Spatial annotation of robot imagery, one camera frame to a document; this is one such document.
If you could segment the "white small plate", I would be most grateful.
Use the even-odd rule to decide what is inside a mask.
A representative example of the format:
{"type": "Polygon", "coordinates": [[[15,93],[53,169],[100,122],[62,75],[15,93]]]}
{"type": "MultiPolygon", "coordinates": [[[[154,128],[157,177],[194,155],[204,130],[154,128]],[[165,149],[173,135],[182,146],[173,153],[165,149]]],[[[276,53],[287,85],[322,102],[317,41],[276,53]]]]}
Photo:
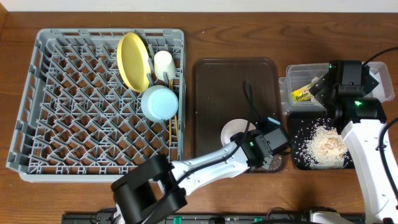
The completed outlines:
{"type": "Polygon", "coordinates": [[[221,130],[221,144],[227,145],[231,142],[230,138],[237,133],[243,133],[246,130],[248,121],[245,119],[234,119],[226,123],[221,130]]]}

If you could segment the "Apollo snack wrapper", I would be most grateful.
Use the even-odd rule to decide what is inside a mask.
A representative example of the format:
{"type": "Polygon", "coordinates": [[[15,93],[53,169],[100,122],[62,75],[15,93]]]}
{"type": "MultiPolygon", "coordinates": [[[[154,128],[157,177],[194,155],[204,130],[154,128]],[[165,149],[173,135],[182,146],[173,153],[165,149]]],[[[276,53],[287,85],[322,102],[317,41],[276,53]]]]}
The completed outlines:
{"type": "Polygon", "coordinates": [[[313,87],[315,84],[310,83],[308,85],[305,85],[297,90],[294,90],[292,92],[292,98],[296,102],[301,102],[301,101],[312,101],[313,95],[310,93],[311,87],[313,87]]]}

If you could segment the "light blue bowl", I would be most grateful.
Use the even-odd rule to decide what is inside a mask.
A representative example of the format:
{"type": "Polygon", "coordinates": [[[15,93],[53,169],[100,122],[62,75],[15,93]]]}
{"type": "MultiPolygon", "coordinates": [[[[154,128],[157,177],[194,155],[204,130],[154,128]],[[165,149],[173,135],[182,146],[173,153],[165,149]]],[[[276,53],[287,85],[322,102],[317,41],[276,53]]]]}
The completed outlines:
{"type": "Polygon", "coordinates": [[[141,99],[141,109],[144,116],[153,122],[173,118],[178,111],[178,105],[176,94],[162,85],[148,88],[141,99]]]}

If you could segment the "cream cup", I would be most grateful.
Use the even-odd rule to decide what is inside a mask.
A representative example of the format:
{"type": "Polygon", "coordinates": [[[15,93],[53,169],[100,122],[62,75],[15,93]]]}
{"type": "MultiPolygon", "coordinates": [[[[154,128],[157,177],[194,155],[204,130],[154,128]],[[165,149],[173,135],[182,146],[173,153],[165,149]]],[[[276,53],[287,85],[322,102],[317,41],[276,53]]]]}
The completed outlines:
{"type": "Polygon", "coordinates": [[[154,70],[159,80],[165,80],[164,72],[167,74],[169,80],[173,79],[177,74],[177,69],[172,54],[166,50],[158,51],[154,55],[154,70]]]}

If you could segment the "yellow plate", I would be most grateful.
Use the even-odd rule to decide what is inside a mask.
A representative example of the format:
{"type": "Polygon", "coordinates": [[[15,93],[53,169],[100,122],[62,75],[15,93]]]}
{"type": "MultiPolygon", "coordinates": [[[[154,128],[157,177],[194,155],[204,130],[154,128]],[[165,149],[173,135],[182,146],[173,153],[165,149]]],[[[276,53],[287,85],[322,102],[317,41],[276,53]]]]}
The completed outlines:
{"type": "Polygon", "coordinates": [[[118,43],[117,63],[124,83],[130,89],[143,92],[149,86],[149,55],[141,38],[127,33],[118,43]]]}

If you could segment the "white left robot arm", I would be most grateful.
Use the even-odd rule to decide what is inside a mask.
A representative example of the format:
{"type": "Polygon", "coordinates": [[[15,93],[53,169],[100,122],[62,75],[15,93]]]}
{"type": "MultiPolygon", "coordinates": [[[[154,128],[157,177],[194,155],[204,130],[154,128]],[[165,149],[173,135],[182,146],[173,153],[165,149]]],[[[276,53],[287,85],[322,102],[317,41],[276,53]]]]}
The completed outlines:
{"type": "Polygon", "coordinates": [[[186,198],[195,190],[270,164],[290,146],[286,130],[272,118],[255,124],[230,121],[221,140],[221,149],[186,161],[154,156],[113,182],[112,223],[157,223],[186,206],[186,198]]]}

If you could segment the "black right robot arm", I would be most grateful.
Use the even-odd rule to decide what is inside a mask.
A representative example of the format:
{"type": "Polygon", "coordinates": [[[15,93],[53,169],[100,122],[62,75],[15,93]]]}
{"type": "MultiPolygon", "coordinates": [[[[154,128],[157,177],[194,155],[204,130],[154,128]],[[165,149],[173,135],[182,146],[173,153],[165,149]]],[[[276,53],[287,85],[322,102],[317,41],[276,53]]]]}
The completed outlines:
{"type": "Polygon", "coordinates": [[[373,89],[380,84],[367,63],[332,60],[310,92],[326,109],[349,150],[360,183],[366,223],[397,223],[397,162],[386,114],[373,89]]]}

